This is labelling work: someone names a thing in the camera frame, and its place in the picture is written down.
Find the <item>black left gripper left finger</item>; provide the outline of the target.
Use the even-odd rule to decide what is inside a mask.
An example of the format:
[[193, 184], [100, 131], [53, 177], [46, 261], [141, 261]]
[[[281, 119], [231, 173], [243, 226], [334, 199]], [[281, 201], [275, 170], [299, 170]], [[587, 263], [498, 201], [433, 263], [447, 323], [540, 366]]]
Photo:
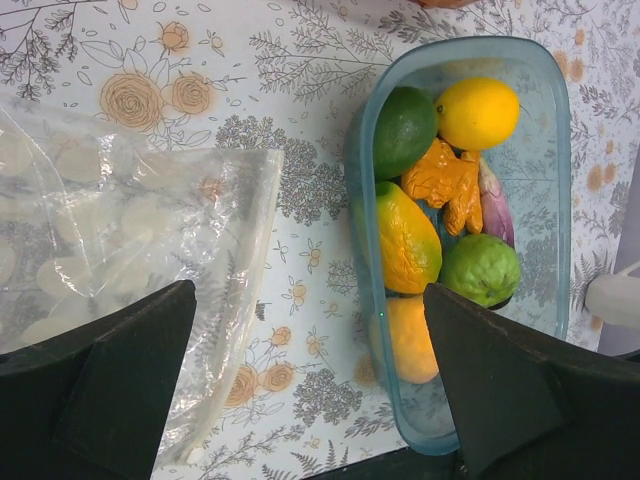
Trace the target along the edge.
[[176, 281], [3, 354], [2, 478], [150, 478], [196, 305]]

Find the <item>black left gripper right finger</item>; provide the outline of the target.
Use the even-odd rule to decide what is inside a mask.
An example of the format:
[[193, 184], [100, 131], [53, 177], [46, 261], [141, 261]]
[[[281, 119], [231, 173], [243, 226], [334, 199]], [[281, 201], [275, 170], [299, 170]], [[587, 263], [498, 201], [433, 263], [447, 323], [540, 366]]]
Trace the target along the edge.
[[574, 346], [440, 284], [423, 299], [468, 478], [638, 478], [638, 352]]

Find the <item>yellow peach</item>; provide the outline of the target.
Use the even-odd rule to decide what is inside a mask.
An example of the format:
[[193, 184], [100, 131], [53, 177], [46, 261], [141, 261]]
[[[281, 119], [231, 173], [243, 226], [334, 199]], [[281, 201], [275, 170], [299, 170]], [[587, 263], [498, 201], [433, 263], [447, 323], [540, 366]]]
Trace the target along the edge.
[[411, 384], [431, 381], [439, 373], [439, 367], [426, 322], [423, 297], [390, 298], [387, 307], [398, 377]]

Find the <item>green custard apple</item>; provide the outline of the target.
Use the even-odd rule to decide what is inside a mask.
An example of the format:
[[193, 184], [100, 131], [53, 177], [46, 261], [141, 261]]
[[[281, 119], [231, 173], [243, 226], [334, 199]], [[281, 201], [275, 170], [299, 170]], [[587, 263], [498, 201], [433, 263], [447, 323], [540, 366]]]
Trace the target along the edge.
[[520, 278], [516, 251], [500, 238], [480, 233], [464, 236], [446, 252], [439, 281], [466, 299], [490, 308], [509, 300]]

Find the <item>clear zip top bag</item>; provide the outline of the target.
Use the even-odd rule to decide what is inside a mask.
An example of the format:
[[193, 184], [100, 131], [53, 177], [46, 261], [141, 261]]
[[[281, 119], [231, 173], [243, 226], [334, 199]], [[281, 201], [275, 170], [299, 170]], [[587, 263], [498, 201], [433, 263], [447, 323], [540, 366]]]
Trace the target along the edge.
[[194, 463], [244, 357], [283, 164], [280, 148], [164, 152], [131, 129], [3, 96], [2, 351], [192, 281], [155, 464]]

